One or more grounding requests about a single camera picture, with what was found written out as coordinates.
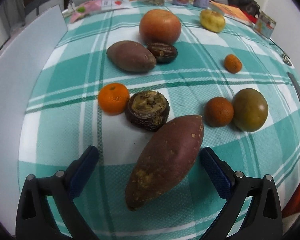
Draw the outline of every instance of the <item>sweet potato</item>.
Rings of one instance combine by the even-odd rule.
[[[203,139],[200,115],[177,117],[163,125],[143,149],[125,191],[134,211],[176,186],[192,168]]]
[[[118,41],[107,50],[108,58],[126,71],[146,72],[153,69],[157,60],[142,44],[135,41]]]

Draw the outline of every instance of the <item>table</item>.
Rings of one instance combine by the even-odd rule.
[[[130,95],[157,90],[170,103],[171,120],[203,114],[205,103],[213,97],[231,100],[239,90],[254,88],[269,105],[264,126],[250,133],[231,125],[205,125],[202,147],[212,147],[221,160],[246,176],[271,174],[283,208],[300,182],[300,103],[286,74],[292,72],[300,80],[295,68],[283,63],[280,49],[250,27],[226,18],[225,29],[212,33],[199,23],[201,9],[170,3],[161,8],[173,12],[182,23],[175,43],[177,59],[143,74],[115,67],[106,49],[121,40],[142,42],[139,22],[154,8],[136,1],[132,9],[68,25],[29,100],[20,140],[20,189],[28,174],[51,176],[87,146],[95,145],[99,164],[74,202],[100,239],[198,239],[225,203],[199,161],[171,191],[136,212],[128,211],[125,186],[152,133],[133,127],[124,114],[104,114],[96,100],[98,91],[112,82],[125,84]],[[228,54],[242,61],[239,73],[231,74],[223,67]],[[60,230],[68,234],[53,200],[49,203]],[[249,203],[247,198],[231,233],[240,227]]]

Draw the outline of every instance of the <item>metal screw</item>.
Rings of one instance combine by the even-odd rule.
[[[243,172],[242,171],[236,171],[235,172],[235,175],[238,177],[238,178],[242,178],[244,176]]]
[[[269,180],[269,181],[271,181],[272,180],[272,176],[270,174],[267,174],[266,175],[266,179]]]
[[[27,176],[27,180],[31,180],[31,179],[33,179],[34,178],[34,175],[33,174],[29,174],[28,176]]]
[[[65,174],[64,171],[57,171],[57,172],[56,172],[56,176],[57,176],[57,177],[62,177],[64,174]]]

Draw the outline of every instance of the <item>plaid pattern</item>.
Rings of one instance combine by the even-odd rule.
[[[209,99],[231,100],[249,87],[268,102],[264,126],[254,133],[205,126],[202,147],[212,147],[233,170],[247,176],[273,175],[283,207],[300,182],[300,103],[286,74],[290,71],[299,79],[294,67],[284,64],[280,49],[249,27],[226,19],[225,29],[212,33],[199,23],[201,9],[166,3],[163,8],[182,23],[175,43],[177,59],[146,74],[128,74],[109,61],[106,49],[121,40],[140,42],[139,22],[156,7],[139,1],[133,6],[68,25],[29,100],[20,143],[20,189],[26,175],[51,176],[95,145],[99,164],[75,204],[100,239],[198,239],[225,203],[204,169],[197,161],[171,191],[136,212],[128,211],[125,186],[152,133],[132,127],[124,114],[104,114],[96,100],[98,91],[112,82],[125,84],[130,95],[157,90],[170,103],[171,120],[202,114]],[[228,54],[243,63],[235,75],[223,67]],[[68,234],[53,199],[49,201],[60,230]],[[249,203],[247,198],[232,233],[240,227]]]

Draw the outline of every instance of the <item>purple sweet potato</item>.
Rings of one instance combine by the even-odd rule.
[[[163,125],[143,149],[126,187],[134,211],[176,186],[192,168],[203,139],[200,115],[177,117]]]

